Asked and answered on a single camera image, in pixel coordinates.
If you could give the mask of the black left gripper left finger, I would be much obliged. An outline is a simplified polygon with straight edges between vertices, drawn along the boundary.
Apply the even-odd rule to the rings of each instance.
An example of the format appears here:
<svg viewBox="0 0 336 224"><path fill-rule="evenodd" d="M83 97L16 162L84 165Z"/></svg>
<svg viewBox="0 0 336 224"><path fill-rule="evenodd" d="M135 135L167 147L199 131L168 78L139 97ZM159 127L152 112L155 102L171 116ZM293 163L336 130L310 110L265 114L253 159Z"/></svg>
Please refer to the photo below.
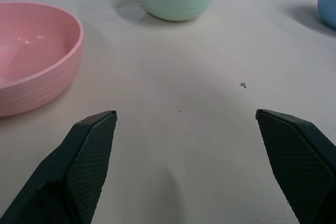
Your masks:
<svg viewBox="0 0 336 224"><path fill-rule="evenodd" d="M91 224L106 181L116 111L74 124L37 166L0 224Z"/></svg>

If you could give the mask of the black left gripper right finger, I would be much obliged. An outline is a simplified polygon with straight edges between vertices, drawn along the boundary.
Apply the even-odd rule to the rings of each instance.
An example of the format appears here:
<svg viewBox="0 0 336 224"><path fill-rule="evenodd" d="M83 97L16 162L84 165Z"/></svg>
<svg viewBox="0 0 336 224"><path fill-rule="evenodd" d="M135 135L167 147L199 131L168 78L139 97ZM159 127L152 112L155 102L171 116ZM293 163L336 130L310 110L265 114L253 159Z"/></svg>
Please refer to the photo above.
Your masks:
<svg viewBox="0 0 336 224"><path fill-rule="evenodd" d="M336 224L336 146L311 122L258 109L274 177L300 224Z"/></svg>

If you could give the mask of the pink ribbed bowl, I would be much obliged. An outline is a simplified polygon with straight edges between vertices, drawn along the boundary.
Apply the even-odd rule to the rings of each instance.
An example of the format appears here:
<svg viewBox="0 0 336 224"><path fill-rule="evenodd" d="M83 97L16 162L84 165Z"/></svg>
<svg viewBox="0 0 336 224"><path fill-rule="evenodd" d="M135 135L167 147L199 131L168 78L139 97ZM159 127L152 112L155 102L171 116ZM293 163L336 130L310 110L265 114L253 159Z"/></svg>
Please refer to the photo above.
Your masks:
<svg viewBox="0 0 336 224"><path fill-rule="evenodd" d="M62 94L78 72L83 35L79 18L62 8L0 2L0 117Z"/></svg>

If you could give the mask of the blue ribbed bowl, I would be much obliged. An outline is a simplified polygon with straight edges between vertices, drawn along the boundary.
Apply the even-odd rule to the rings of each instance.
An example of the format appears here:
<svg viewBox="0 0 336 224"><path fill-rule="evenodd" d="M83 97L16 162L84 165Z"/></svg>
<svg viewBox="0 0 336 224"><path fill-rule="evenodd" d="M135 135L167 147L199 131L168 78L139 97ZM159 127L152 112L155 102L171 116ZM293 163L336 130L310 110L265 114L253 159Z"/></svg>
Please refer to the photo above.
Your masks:
<svg viewBox="0 0 336 224"><path fill-rule="evenodd" d="M317 10L322 20L336 30L336 0L318 0Z"/></svg>

